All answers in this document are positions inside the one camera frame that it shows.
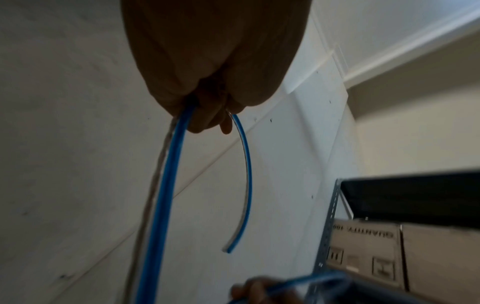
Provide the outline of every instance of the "cardboard box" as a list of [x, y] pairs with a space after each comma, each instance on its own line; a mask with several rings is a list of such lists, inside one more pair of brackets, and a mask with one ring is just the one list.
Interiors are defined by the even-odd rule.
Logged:
[[480, 232], [402, 225], [411, 293], [439, 303], [480, 303]]
[[400, 226], [335, 220], [326, 263], [374, 282], [405, 288]]

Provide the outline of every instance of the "shelving unit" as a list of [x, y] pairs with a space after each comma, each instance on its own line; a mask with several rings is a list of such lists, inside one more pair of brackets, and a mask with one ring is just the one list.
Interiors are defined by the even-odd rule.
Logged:
[[[480, 229], [480, 171], [437, 175], [337, 180], [320, 239], [314, 273], [326, 271], [335, 210], [348, 205], [351, 218], [454, 226]], [[319, 303], [321, 289], [311, 285], [306, 299]], [[339, 303], [426, 303], [405, 292], [396, 292], [355, 280]]]

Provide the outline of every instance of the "hand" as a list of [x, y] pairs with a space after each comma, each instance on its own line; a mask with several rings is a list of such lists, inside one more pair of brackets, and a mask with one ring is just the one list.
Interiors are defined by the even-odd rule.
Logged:
[[226, 110], [266, 101], [302, 40], [311, 0], [122, 0], [133, 57], [149, 92], [170, 114], [189, 102], [189, 130], [220, 124]]
[[246, 297], [248, 304], [303, 304], [303, 301], [294, 290], [268, 297], [265, 289], [278, 284], [280, 281], [267, 277], [249, 279], [244, 285], [234, 285], [230, 289], [232, 299]]

